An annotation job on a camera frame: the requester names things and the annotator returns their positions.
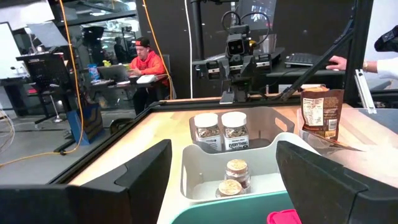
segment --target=white wall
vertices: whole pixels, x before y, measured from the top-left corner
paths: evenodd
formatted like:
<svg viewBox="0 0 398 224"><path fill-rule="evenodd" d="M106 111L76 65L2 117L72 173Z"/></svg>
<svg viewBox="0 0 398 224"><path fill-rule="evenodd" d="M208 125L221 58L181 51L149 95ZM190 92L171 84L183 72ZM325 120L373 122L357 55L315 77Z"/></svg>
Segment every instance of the white wall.
<svg viewBox="0 0 398 224"><path fill-rule="evenodd" d="M381 35L390 31L398 25L398 0L374 0L372 16L369 25L368 41L366 43L365 60L375 61L398 57L395 52L376 52L374 43ZM376 74L366 74L367 80L379 79ZM392 84L393 88L398 88L398 80Z"/></svg>
<svg viewBox="0 0 398 224"><path fill-rule="evenodd" d="M0 22L10 23L12 30L23 28L26 24L40 23L53 19L54 15L47 0L0 9Z"/></svg>

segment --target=hand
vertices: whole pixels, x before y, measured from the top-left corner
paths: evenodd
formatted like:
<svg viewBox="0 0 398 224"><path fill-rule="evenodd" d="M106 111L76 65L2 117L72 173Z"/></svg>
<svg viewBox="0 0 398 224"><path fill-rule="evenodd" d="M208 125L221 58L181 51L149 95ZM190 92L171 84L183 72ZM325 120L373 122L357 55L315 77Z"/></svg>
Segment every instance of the hand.
<svg viewBox="0 0 398 224"><path fill-rule="evenodd" d="M142 75L142 73L138 68L134 68L132 70L129 70L129 75Z"/></svg>
<svg viewBox="0 0 398 224"><path fill-rule="evenodd" d="M339 56L333 56L329 62L334 62L337 65L328 65L326 66L326 69L328 70L340 70L340 71L345 71L346 67L347 67L347 59L343 58L343 57L339 57Z"/></svg>

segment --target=red shirt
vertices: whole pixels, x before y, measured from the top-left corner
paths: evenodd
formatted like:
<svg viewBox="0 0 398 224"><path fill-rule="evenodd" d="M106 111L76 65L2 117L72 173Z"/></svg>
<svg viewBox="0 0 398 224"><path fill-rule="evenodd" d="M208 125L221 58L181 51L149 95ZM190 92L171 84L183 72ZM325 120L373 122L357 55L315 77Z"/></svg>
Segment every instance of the red shirt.
<svg viewBox="0 0 398 224"><path fill-rule="evenodd" d="M139 57L136 57L130 63L130 68L138 68L143 75L163 75L166 74L166 69L163 66L162 59L155 54L152 50L149 52L148 57L145 61L142 61ZM164 85L169 85L167 80L162 82Z"/></svg>

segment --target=person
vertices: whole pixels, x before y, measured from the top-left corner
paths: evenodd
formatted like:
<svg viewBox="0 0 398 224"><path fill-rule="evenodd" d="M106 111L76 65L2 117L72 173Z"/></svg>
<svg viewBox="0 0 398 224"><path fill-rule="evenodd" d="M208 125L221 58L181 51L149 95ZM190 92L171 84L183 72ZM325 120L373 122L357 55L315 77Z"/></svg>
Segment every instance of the person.
<svg viewBox="0 0 398 224"><path fill-rule="evenodd" d="M326 69L346 70L347 59L333 56L329 61L336 63L336 65L328 65ZM378 73L379 78L392 78L398 80L398 57L373 62L364 61L362 69L364 72Z"/></svg>
<svg viewBox="0 0 398 224"><path fill-rule="evenodd" d="M150 48L150 42L147 37L140 37L136 40L137 57L130 63L130 75L163 75L166 73L162 59ZM160 88L161 93L166 93L169 82L164 80ZM150 105L161 99L157 98L156 88L137 88L136 93L132 97L134 110L136 114L144 111L145 106Z"/></svg>
<svg viewBox="0 0 398 224"><path fill-rule="evenodd" d="M118 63L124 63L127 61L127 55L126 51L124 50L122 46L122 38L116 37L114 39L116 44L113 46L114 48L114 53L116 54L116 59L118 60Z"/></svg>

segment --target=teal container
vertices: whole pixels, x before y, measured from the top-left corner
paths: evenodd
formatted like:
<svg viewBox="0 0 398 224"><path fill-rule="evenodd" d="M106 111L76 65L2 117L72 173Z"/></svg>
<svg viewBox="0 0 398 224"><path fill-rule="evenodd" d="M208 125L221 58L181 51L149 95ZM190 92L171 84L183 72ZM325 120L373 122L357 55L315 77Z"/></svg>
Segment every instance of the teal container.
<svg viewBox="0 0 398 224"><path fill-rule="evenodd" d="M293 204L288 193L283 191L194 205L177 216L172 224L265 224L268 214L286 209L293 209Z"/></svg>

